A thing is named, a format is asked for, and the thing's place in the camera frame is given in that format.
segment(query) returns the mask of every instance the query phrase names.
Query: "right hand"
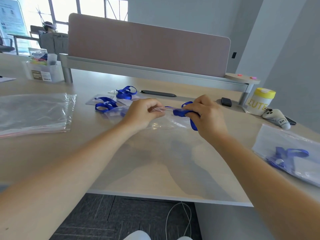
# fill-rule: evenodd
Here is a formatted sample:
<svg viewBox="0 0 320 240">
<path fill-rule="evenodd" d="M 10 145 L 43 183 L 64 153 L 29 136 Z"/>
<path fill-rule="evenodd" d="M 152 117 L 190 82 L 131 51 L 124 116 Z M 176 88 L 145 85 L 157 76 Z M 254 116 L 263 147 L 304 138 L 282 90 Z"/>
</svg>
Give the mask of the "right hand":
<svg viewBox="0 0 320 240">
<path fill-rule="evenodd" d="M 192 119 L 202 138 L 209 140 L 212 136 L 215 139 L 228 136 L 228 130 L 223 118 L 223 113 L 216 102 L 207 95 L 202 95 L 194 100 L 192 104 L 187 104 L 184 109 L 193 110 L 196 113 L 187 113 L 186 116 Z"/>
</svg>

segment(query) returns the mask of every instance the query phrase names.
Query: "gray carpet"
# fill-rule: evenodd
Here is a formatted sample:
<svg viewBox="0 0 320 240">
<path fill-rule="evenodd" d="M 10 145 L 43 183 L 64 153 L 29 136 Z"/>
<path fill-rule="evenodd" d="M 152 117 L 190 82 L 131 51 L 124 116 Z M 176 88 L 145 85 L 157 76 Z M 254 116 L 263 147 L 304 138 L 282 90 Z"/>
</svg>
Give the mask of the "gray carpet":
<svg viewBox="0 0 320 240">
<path fill-rule="evenodd" d="M 50 240 L 123 240 L 137 230 L 145 231 L 152 240 L 165 240 L 167 214 L 176 203 L 86 193 Z M 192 212 L 192 239 L 202 240 L 194 203 L 186 204 Z M 175 206 L 168 218 L 168 240 L 182 237 L 188 222 L 182 205 Z"/>
</svg>

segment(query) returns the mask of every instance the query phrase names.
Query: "clear plastic bag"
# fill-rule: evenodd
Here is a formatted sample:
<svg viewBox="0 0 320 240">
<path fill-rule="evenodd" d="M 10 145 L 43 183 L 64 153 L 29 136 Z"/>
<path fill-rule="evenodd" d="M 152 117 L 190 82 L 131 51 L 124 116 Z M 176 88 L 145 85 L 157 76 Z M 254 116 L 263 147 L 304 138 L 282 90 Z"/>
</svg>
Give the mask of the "clear plastic bag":
<svg viewBox="0 0 320 240">
<path fill-rule="evenodd" d="M 252 150 L 273 167 L 320 187 L 320 143 L 263 124 Z"/>
<path fill-rule="evenodd" d="M 108 119 L 112 124 L 118 124 L 122 120 L 122 118 L 125 116 L 128 109 L 129 109 L 129 106 L 116 107 L 106 112 L 105 115 L 108 117 Z M 154 130 L 169 130 L 169 129 L 177 129 L 177 128 L 191 129 L 190 118 L 173 115 L 174 109 L 185 110 L 181 108 L 171 108 L 171 107 L 155 108 L 153 111 L 165 111 L 165 116 L 151 121 L 146 129 L 154 129 Z"/>
<path fill-rule="evenodd" d="M 0 138 L 70 130 L 76 95 L 22 94 L 0 97 Z"/>
</svg>

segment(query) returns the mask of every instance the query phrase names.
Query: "cable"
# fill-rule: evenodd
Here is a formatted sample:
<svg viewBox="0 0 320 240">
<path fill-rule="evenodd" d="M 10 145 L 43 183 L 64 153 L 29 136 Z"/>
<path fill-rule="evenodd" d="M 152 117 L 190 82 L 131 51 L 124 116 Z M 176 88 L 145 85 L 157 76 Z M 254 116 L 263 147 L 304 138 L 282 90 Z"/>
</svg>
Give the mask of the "cable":
<svg viewBox="0 0 320 240">
<path fill-rule="evenodd" d="M 173 209 L 175 206 L 179 205 L 179 204 L 182 204 L 183 209 L 184 209 L 184 212 L 186 213 L 186 217 L 187 217 L 188 220 L 189 220 L 189 223 L 188 223 L 188 225 L 186 226 L 186 230 L 184 231 L 183 236 L 186 235 L 186 232 L 187 232 L 187 230 L 188 230 L 188 226 L 190 225 L 190 238 L 191 238 L 191 216 L 192 216 L 191 209 L 190 209 L 190 207 L 189 207 L 186 203 L 179 202 L 179 203 L 176 203 L 174 206 L 172 206 L 171 209 L 170 209 L 169 212 L 168 212 L 167 219 L 166 219 L 166 221 L 165 221 L 165 238 L 166 238 L 166 240 L 168 240 L 168 236 L 167 236 L 167 222 L 168 222 L 169 214 L 170 214 L 170 212 L 172 211 L 172 209 Z M 185 205 L 189 208 L 190 218 L 189 218 L 189 216 L 188 216 L 188 214 L 187 214 L 186 208 L 184 208 Z"/>
</svg>

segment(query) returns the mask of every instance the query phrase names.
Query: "wooden desk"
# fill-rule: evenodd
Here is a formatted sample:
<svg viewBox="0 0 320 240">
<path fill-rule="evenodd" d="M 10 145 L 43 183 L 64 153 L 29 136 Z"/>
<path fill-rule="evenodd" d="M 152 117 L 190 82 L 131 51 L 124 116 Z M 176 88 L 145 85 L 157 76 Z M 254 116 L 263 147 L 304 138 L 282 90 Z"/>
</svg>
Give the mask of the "wooden desk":
<svg viewBox="0 0 320 240">
<path fill-rule="evenodd" d="M 158 97 L 166 106 L 178 107 L 186 101 L 208 94 L 213 100 L 227 97 L 238 101 L 241 93 L 164 81 L 72 70 L 74 83 L 46 84 L 17 79 L 0 83 L 1 96 L 28 93 L 77 94 L 71 131 L 67 133 L 26 135 L 0 139 L 0 182 L 11 184 L 38 171 L 43 166 L 79 148 L 83 143 L 112 125 L 94 106 L 85 103 L 96 94 L 135 86 L 138 90 L 174 93 L 178 97 Z M 231 135 L 251 148 L 262 123 L 260 117 L 244 113 L 240 108 L 222 108 Z M 302 125 L 292 127 L 295 133 L 320 142 L 320 135 Z M 138 145 L 135 137 L 124 146 L 132 146 L 131 155 L 119 154 L 91 186 L 89 192 L 145 198 L 174 199 L 202 203 L 252 206 L 237 179 L 220 157 L 197 132 L 187 130 L 188 137 L 200 141 L 182 156 L 165 155 L 153 144 Z M 320 189 L 283 173 L 298 188 L 320 201 Z"/>
</svg>

